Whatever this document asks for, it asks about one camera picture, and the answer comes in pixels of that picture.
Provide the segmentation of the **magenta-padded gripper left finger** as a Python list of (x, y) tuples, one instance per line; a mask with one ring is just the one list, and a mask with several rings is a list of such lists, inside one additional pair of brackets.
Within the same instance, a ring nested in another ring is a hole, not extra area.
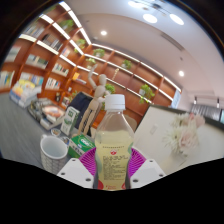
[(58, 176), (78, 186), (93, 189), (97, 182), (95, 151), (96, 149), (92, 148), (80, 158), (71, 158), (59, 171)]

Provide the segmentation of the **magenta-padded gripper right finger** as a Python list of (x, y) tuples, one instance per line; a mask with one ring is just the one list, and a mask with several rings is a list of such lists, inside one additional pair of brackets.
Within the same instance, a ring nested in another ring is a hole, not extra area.
[(166, 174), (154, 159), (146, 159), (137, 149), (131, 149), (127, 168), (129, 189), (141, 188), (165, 176)]

